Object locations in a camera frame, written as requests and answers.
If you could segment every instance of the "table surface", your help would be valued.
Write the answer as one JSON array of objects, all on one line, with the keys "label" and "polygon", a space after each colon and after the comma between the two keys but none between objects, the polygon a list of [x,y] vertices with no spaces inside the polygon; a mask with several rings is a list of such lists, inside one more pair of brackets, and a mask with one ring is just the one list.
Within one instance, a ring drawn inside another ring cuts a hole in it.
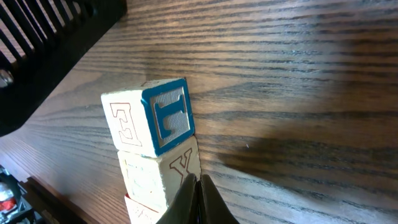
[{"label": "table surface", "polygon": [[397,1],[128,1],[0,163],[127,223],[100,95],[186,77],[202,171],[241,223],[397,223],[397,16]]}]

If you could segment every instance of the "block face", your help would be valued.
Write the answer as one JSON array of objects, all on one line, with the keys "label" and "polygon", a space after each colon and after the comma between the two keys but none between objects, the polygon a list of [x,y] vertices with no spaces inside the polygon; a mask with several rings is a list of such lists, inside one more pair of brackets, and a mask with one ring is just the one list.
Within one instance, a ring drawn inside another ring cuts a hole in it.
[{"label": "block face", "polygon": [[156,155],[167,152],[195,132],[187,83],[174,80],[142,92]]},{"label": "block face", "polygon": [[153,224],[161,217],[159,213],[131,199],[128,194],[124,196],[131,223]]},{"label": "block face", "polygon": [[134,122],[131,117],[130,103],[110,103],[112,115],[114,119],[118,119],[120,125],[116,121],[118,127],[120,141],[124,144],[131,144],[133,146],[142,146],[142,143],[137,137],[137,131],[134,127]]},{"label": "block face", "polygon": [[166,211],[166,199],[156,159],[119,151],[119,162],[129,196],[154,210]]},{"label": "block face", "polygon": [[162,213],[173,202],[183,180],[194,173],[200,178],[197,140],[190,137],[157,158],[119,151],[119,161],[129,196]]},{"label": "block face", "polygon": [[101,95],[117,149],[158,157],[195,132],[185,79],[153,80]]},{"label": "block face", "polygon": [[101,101],[115,147],[155,157],[141,95],[142,90],[121,90],[102,94]]},{"label": "block face", "polygon": [[159,169],[169,206],[188,174],[194,173],[198,180],[200,178],[201,170],[196,138],[192,136],[164,154]]}]

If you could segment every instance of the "black plastic object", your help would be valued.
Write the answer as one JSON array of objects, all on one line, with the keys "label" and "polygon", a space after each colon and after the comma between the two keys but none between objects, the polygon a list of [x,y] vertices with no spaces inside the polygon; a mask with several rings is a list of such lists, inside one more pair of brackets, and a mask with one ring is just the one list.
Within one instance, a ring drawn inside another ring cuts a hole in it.
[{"label": "black plastic object", "polygon": [[209,175],[189,174],[157,224],[238,224]]},{"label": "black plastic object", "polygon": [[26,214],[23,215],[31,217],[33,222],[30,223],[86,224],[86,221],[33,178],[29,177],[27,182],[20,183],[20,188],[21,199],[28,205],[24,210]]},{"label": "black plastic object", "polygon": [[[0,5],[0,19],[12,38],[0,29],[0,39],[15,62],[1,49],[0,70],[11,73],[14,80],[0,88],[0,137],[20,128],[127,10],[126,0],[3,1],[7,9]],[[16,50],[16,43],[24,55]]]}]

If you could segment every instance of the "wooden block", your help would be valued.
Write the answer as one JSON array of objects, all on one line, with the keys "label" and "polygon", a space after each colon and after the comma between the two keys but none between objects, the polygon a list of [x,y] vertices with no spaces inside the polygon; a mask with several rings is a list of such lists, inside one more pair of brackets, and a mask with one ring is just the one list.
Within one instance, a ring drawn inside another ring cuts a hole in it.
[{"label": "wooden block", "polygon": [[134,201],[128,194],[124,196],[124,199],[126,201],[131,223],[153,224],[156,223],[163,215],[163,213],[157,212]]},{"label": "wooden block", "polygon": [[159,212],[165,212],[189,173],[200,178],[197,140],[190,137],[158,158],[118,152],[129,196]]},{"label": "wooden block", "polygon": [[183,78],[154,80],[103,93],[101,101],[119,150],[157,157],[195,131]]}]

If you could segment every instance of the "alphabet block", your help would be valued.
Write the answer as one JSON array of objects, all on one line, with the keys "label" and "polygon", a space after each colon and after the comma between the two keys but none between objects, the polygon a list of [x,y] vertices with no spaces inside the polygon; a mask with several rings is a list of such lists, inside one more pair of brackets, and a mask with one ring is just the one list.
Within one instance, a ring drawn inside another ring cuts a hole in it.
[{"label": "alphabet block", "polygon": [[101,101],[119,150],[157,157],[195,131],[183,78],[154,80],[103,93]]},{"label": "alphabet block", "polygon": [[197,140],[190,137],[157,158],[119,151],[120,166],[129,196],[163,214],[189,173],[200,178]]},{"label": "alphabet block", "polygon": [[131,223],[155,224],[163,215],[163,213],[159,213],[134,201],[128,194],[124,196],[124,199]]}]

